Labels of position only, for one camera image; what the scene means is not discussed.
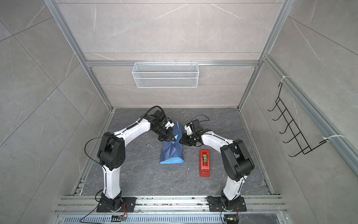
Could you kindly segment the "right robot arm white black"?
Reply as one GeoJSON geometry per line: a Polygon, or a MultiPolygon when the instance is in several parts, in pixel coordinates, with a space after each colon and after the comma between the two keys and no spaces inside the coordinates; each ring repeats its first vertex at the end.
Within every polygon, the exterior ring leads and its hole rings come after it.
{"type": "Polygon", "coordinates": [[[221,153],[227,182],[222,190],[219,206],[232,211],[244,204],[241,189],[246,178],[255,168],[254,162],[242,140],[226,139],[209,129],[204,129],[195,119],[184,126],[183,145],[196,146],[197,143],[209,146],[221,153]]]}

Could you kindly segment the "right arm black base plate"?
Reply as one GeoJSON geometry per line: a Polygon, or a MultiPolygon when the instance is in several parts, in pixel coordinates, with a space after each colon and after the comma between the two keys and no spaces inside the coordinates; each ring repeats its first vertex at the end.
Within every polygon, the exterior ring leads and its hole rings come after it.
{"type": "Polygon", "coordinates": [[[231,200],[231,201],[228,201],[224,196],[221,196],[221,197],[208,196],[207,202],[209,204],[209,210],[211,212],[215,212],[215,211],[245,212],[245,211],[247,211],[245,200],[241,196],[239,196],[238,198],[231,200]]]}

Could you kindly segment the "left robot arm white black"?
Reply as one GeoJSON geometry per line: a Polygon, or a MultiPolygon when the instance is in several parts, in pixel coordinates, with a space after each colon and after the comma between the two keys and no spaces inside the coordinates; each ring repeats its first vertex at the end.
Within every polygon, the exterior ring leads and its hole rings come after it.
{"type": "Polygon", "coordinates": [[[174,142],[176,141],[174,127],[175,123],[158,107],[154,114],[146,112],[128,127],[114,133],[106,132],[103,135],[98,149],[98,158],[103,170],[104,184],[98,212],[117,212],[123,208],[120,168],[125,162],[126,146],[148,131],[156,133],[161,142],[174,142]]]}

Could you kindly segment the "red tape dispenser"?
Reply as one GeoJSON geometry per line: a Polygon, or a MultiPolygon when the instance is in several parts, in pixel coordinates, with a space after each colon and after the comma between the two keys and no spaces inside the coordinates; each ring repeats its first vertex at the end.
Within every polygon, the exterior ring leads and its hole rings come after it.
{"type": "Polygon", "coordinates": [[[199,154],[199,172],[200,176],[210,176],[210,153],[209,150],[200,150],[199,154]]]}

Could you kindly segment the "light blue wrapping paper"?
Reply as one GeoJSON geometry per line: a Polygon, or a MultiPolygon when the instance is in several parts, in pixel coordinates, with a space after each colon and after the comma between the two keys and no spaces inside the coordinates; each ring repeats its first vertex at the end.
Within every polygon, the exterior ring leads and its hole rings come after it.
{"type": "Polygon", "coordinates": [[[180,143],[183,137],[184,127],[176,122],[173,134],[176,141],[165,141],[160,155],[160,164],[178,164],[184,162],[183,146],[180,143]]]}

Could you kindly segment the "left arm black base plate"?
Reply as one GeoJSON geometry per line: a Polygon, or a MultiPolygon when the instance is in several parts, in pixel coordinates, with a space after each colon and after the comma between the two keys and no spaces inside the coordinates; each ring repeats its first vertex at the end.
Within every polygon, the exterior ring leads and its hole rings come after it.
{"type": "Polygon", "coordinates": [[[101,198],[96,212],[134,212],[136,197],[101,198]]]}

